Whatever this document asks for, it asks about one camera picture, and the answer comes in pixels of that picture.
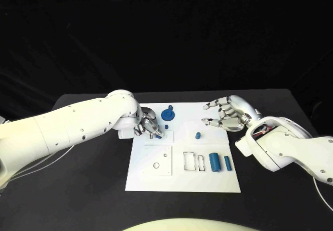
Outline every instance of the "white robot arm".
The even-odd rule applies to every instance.
[[[142,132],[149,138],[162,136],[152,110],[139,107],[125,90],[0,125],[0,189],[30,162],[102,135],[110,128],[118,130],[119,139]]]
[[[234,144],[245,156],[253,155],[270,171],[295,162],[318,181],[333,185],[333,137],[312,138],[286,118],[263,117],[236,95],[211,101],[203,109],[214,106],[220,119],[203,118],[201,122],[226,131],[247,127]]]

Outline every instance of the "rectangular cutout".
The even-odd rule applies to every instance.
[[[197,167],[198,167],[198,171],[204,171],[204,162],[203,162],[201,155],[197,156]]]
[[[194,171],[196,170],[196,162],[194,162],[194,153],[184,152],[184,170]]]

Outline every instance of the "black backdrop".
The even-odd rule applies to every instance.
[[[312,116],[331,19],[330,1],[1,1],[0,115],[66,93],[288,88]]]

